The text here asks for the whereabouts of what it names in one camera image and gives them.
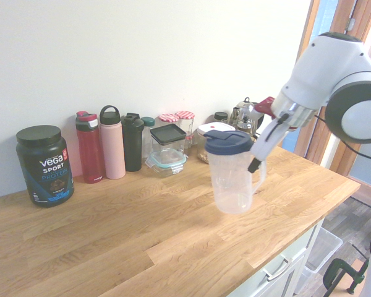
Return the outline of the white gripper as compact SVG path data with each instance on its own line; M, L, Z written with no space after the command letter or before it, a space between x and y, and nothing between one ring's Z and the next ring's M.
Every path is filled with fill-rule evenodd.
M260 137L252 145L251 153L254 156L248 167L250 173L256 172L262 161L264 161L271 151L281 142L290 125L288 124L288 114L282 115L280 118L275 118L260 134Z

